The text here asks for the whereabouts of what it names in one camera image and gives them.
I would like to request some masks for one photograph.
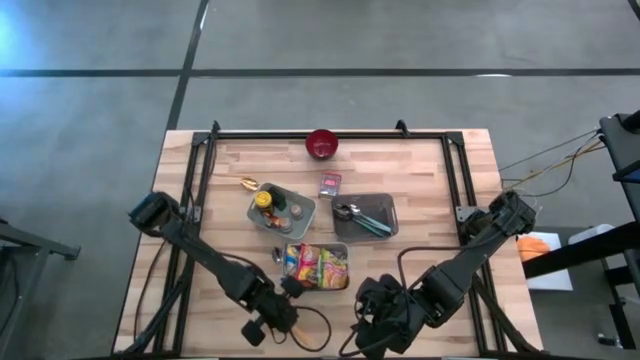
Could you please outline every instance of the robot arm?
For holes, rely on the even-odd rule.
[[[408,289],[389,274],[379,280],[365,279],[356,302],[360,313],[372,319],[362,317],[355,325],[356,346],[369,360],[384,358],[387,348],[402,354],[423,325],[437,328],[447,322],[462,306],[484,262],[511,236],[531,231],[535,216],[515,192],[503,193],[493,200],[489,212],[476,210],[461,223],[462,235],[470,241],[460,253],[429,268]]]
[[[163,192],[147,195],[129,214],[131,223],[143,233],[162,237],[183,250],[218,279],[225,295],[248,312],[260,314],[242,328],[242,334],[253,346],[265,337],[260,329],[263,323],[280,332],[288,333],[298,319],[298,313],[289,299],[299,297],[304,288],[292,277],[286,278],[284,294],[276,294],[273,282],[257,266],[230,261],[192,230],[189,220],[179,212],[178,202]]]

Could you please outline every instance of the yellow bottle cap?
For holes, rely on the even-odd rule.
[[[271,205],[271,194],[266,191],[259,191],[255,197],[256,206],[266,208]]]

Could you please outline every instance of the gray concrete floor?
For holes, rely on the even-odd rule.
[[[198,4],[5,0],[0,69],[179,69]],[[626,0],[217,0],[194,67],[637,67],[639,36]],[[25,358],[110,351],[138,237],[126,211],[151,186],[176,85],[0,78],[0,217],[83,248],[75,262],[50,260]],[[389,128],[397,119],[483,127],[504,166],[594,129],[602,116],[637,110],[638,94],[640,77],[192,79],[178,128],[213,119],[226,129]],[[573,146],[503,176],[524,176]],[[566,171],[525,188],[553,189]],[[540,199],[539,224],[629,221],[612,172],[603,151],[579,160],[569,185]],[[548,350],[593,355],[577,345],[593,340],[591,328],[574,326],[566,338],[551,305],[539,305]]]

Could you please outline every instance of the small jar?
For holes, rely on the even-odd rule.
[[[254,197],[256,207],[260,212],[273,214],[273,199],[266,191],[259,191]]]
[[[291,205],[289,212],[291,212],[291,216],[296,220],[300,220],[302,218],[302,206],[298,204]]]
[[[288,233],[291,232],[291,229],[293,229],[293,226],[291,224],[291,219],[289,218],[279,218],[278,219],[278,225],[280,227],[280,231]]]

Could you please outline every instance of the red bowl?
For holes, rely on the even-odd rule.
[[[318,129],[307,136],[307,152],[317,160],[327,160],[338,150],[338,137],[326,129]]]

